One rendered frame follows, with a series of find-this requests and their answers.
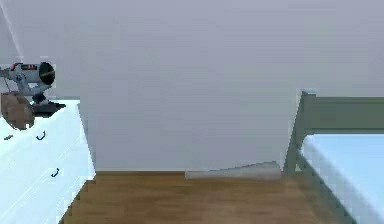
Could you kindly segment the white chest of drawers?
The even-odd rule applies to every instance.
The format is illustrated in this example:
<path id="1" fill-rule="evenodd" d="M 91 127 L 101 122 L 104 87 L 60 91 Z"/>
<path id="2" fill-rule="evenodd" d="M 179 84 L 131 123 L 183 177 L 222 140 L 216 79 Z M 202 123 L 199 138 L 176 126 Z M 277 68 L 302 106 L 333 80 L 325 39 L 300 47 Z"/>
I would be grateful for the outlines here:
<path id="1" fill-rule="evenodd" d="M 23 131 L 0 118 L 0 224 L 58 224 L 95 177 L 78 100 Z"/>

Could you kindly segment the grey desk lamp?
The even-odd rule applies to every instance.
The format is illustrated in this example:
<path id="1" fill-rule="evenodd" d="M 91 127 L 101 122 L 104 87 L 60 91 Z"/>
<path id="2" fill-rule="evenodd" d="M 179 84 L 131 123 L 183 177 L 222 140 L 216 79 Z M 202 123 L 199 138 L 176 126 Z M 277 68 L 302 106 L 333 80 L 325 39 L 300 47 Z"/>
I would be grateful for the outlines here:
<path id="1" fill-rule="evenodd" d="M 32 98 L 32 109 L 36 117 L 49 118 L 65 107 L 65 104 L 49 101 L 44 95 L 55 81 L 55 69 L 48 62 L 18 62 L 8 68 L 0 67 L 0 77 L 14 81 L 23 96 Z"/>

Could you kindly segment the pale blue mattress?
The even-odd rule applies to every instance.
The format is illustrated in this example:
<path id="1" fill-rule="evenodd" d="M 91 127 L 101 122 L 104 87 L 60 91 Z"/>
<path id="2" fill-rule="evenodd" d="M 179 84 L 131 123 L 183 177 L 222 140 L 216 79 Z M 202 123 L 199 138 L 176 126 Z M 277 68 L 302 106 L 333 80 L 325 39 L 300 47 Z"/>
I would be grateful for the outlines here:
<path id="1" fill-rule="evenodd" d="M 313 134 L 300 155 L 356 224 L 384 224 L 384 134 Z"/>

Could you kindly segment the brown box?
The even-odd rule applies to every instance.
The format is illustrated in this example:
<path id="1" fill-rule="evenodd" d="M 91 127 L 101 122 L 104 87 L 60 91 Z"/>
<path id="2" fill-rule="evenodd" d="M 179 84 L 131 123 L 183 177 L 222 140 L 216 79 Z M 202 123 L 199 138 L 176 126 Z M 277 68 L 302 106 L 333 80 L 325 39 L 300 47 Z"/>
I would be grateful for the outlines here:
<path id="1" fill-rule="evenodd" d="M 13 129 L 26 130 L 34 125 L 32 106 L 20 92 L 2 93 L 0 108 L 2 117 Z"/>

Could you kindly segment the grey-green bed frame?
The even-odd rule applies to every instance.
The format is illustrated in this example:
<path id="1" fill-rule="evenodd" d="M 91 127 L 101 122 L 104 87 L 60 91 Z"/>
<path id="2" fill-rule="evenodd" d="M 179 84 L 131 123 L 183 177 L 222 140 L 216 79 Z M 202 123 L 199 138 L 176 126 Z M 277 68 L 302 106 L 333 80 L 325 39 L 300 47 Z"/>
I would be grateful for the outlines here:
<path id="1" fill-rule="evenodd" d="M 384 97 L 319 97 L 304 91 L 284 162 L 286 175 L 302 170 L 331 204 L 341 224 L 356 224 L 300 155 L 304 138 L 313 134 L 384 134 Z"/>

